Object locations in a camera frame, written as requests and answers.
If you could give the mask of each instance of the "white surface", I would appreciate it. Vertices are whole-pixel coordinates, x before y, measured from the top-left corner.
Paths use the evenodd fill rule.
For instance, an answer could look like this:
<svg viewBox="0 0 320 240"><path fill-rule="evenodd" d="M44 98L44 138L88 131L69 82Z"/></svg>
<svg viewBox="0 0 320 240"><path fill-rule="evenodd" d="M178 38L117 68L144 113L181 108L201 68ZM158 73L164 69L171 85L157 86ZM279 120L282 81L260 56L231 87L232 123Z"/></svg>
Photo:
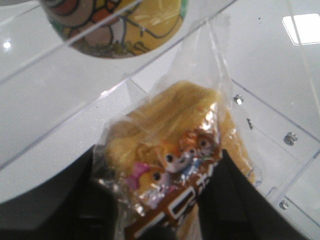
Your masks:
<svg viewBox="0 0 320 240"><path fill-rule="evenodd" d="M318 13L319 1L303 2L295 15ZM230 76L319 140L320 117L303 56L319 97L320 44L292 44L282 23L291 15L287 1L238 0L223 13L230 17L227 42L221 41Z"/></svg>
<svg viewBox="0 0 320 240"><path fill-rule="evenodd" d="M143 92L136 86L122 84L109 95L79 112L31 150L0 171L0 203L20 195L50 179L92 145L96 144L110 118L120 114Z"/></svg>
<svg viewBox="0 0 320 240"><path fill-rule="evenodd" d="M268 195L270 201L276 200L318 151L319 143L242 88L234 85L233 91L234 95L243 97L244 102L239 108L245 110L247 115L244 118L249 118L253 125L251 132L255 142L251 140L247 145L258 152L251 156L262 171L262 184L257 188L263 195ZM245 119L241 122L249 129ZM288 132L299 136L294 146L283 141Z"/></svg>
<svg viewBox="0 0 320 240"><path fill-rule="evenodd" d="M38 5L38 1L31 0L20 4L0 6L0 25L4 24L4 21L12 21L16 16Z"/></svg>
<svg viewBox="0 0 320 240"><path fill-rule="evenodd" d="M308 166L302 176L285 194L320 226L320 158Z"/></svg>
<svg viewBox="0 0 320 240"><path fill-rule="evenodd" d="M320 239L320 225L304 213L299 205L291 201L290 198L284 197L282 199L288 203L286 210L277 206L277 210L282 216L287 219L296 229L300 230L308 239Z"/></svg>

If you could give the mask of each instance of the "toy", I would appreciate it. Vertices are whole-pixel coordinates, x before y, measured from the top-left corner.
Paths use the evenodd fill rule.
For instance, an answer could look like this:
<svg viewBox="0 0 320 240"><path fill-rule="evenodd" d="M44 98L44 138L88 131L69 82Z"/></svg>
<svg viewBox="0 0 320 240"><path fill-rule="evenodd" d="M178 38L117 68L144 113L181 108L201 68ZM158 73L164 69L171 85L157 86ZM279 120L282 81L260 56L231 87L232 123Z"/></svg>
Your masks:
<svg viewBox="0 0 320 240"><path fill-rule="evenodd" d="M41 0L63 40L71 39L135 0ZM132 57L167 42L180 28L187 0L144 0L77 40L73 47L103 58Z"/></svg>
<svg viewBox="0 0 320 240"><path fill-rule="evenodd" d="M126 183L142 203L155 209L170 188L170 176L161 167L136 162Z"/></svg>
<svg viewBox="0 0 320 240"><path fill-rule="evenodd" d="M125 220L128 240L153 225L177 230L182 226L187 231L184 220L190 212L198 219L192 209L223 148L254 179L245 146L220 101L220 94L211 88L179 81L108 129L101 152L111 180L128 188L122 189L134 216Z"/></svg>
<svg viewBox="0 0 320 240"><path fill-rule="evenodd" d="M162 140L161 145L155 148L158 159L164 169L172 174L180 173L193 161L193 154L180 151L177 145Z"/></svg>

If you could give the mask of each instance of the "cartoon print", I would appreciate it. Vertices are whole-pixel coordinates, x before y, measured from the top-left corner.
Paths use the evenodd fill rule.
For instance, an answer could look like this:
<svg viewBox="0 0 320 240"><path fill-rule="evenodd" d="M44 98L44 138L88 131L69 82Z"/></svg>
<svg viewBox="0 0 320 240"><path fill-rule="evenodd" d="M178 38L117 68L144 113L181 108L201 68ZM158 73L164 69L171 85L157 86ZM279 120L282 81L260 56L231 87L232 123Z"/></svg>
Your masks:
<svg viewBox="0 0 320 240"><path fill-rule="evenodd" d="M155 209L170 190L169 174L161 167L142 162L135 163L126 183L136 191L140 201L151 209Z"/></svg>
<svg viewBox="0 0 320 240"><path fill-rule="evenodd" d="M41 0L49 20L64 39L89 29L134 0ZM180 28L187 0L142 1L72 46L96 57L123 58L149 52Z"/></svg>

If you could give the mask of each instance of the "glass panel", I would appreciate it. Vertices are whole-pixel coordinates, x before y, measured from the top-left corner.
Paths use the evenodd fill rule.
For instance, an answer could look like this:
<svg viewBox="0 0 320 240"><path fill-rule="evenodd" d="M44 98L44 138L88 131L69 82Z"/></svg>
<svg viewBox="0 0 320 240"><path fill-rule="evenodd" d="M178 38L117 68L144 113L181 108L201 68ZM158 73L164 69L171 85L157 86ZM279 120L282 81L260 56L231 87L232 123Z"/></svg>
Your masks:
<svg viewBox="0 0 320 240"><path fill-rule="evenodd" d="M279 203L277 210L296 229L300 230L307 239L317 240L320 238L320 224L314 221L292 199L285 196Z"/></svg>
<svg viewBox="0 0 320 240"><path fill-rule="evenodd" d="M126 79L0 171L0 203L42 184L97 144L105 124L146 93Z"/></svg>
<svg viewBox="0 0 320 240"><path fill-rule="evenodd" d="M93 57L69 46L78 44L78 40L106 23L118 23L122 19L118 16L131 14L135 7L154 4L153 0L132 2L65 43L54 33L40 7L0 25L4 56L1 58L5 62L0 76L0 169L97 100L103 91L112 91L123 79L181 41L192 26L196 28L201 24L206 15L217 13L231 2L217 0L213 4L210 0L190 0L186 12L180 13L185 16L177 34L151 52L124 59ZM145 16L139 14L135 17L139 21ZM34 23L37 19L40 26ZM28 28L20 36L19 31L25 25ZM138 27L139 34L141 31L147 30Z"/></svg>
<svg viewBox="0 0 320 240"><path fill-rule="evenodd" d="M238 0L218 16L229 25L215 24L234 94L244 99L238 107L247 116L237 120L244 134L253 127L254 141L245 140L262 171L257 189L275 207L286 195L294 210L282 213L312 239L318 239L320 202L319 6Z"/></svg>
<svg viewBox="0 0 320 240"><path fill-rule="evenodd" d="M19 16L25 13L26 11L35 8L38 5L38 1L30 0L24 2L23 4L0 6L0 25L4 24L5 21L12 21L12 19L14 19L16 16Z"/></svg>

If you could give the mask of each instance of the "toy figure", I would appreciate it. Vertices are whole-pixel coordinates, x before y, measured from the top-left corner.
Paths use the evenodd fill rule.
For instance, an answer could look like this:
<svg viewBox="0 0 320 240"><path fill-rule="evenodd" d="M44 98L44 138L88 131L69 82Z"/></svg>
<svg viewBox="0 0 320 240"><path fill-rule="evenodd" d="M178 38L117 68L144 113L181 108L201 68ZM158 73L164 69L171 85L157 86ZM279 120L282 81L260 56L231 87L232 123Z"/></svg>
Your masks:
<svg viewBox="0 0 320 240"><path fill-rule="evenodd" d="M136 191L142 203L155 209L170 189L170 176L161 167L136 162L126 183Z"/></svg>
<svg viewBox="0 0 320 240"><path fill-rule="evenodd" d="M194 157L189 152L181 152L177 145L165 140L161 141L155 151L164 169L171 174L182 172L192 164Z"/></svg>
<svg viewBox="0 0 320 240"><path fill-rule="evenodd" d="M193 158L199 157L197 140L198 136L195 131L186 131L179 140L180 151L189 153Z"/></svg>
<svg viewBox="0 0 320 240"><path fill-rule="evenodd" d="M215 142L213 133L197 128L195 134L197 135L198 152L202 158L215 157L216 154L219 154L218 144Z"/></svg>

